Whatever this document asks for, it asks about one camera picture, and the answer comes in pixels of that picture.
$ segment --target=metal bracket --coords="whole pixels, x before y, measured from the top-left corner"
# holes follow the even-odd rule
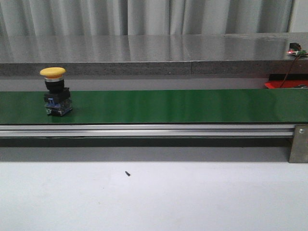
[[[289,163],[308,163],[308,125],[296,125]]]

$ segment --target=aluminum rail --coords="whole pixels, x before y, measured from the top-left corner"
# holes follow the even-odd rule
[[[0,125],[0,137],[292,137],[295,124]]]

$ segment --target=white floor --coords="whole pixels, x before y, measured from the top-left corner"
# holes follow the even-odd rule
[[[0,148],[0,230],[306,231],[308,164],[289,164],[286,151]],[[226,161],[191,161],[207,155]]]

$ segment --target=white curtain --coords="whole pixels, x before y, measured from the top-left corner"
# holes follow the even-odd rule
[[[0,35],[287,32],[292,0],[0,0]]]

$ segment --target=red object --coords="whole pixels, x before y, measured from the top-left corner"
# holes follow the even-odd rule
[[[282,80],[275,80],[266,82],[264,85],[269,89],[273,89],[279,88],[281,84]],[[293,88],[301,84],[308,86],[308,80],[286,80],[281,88]]]

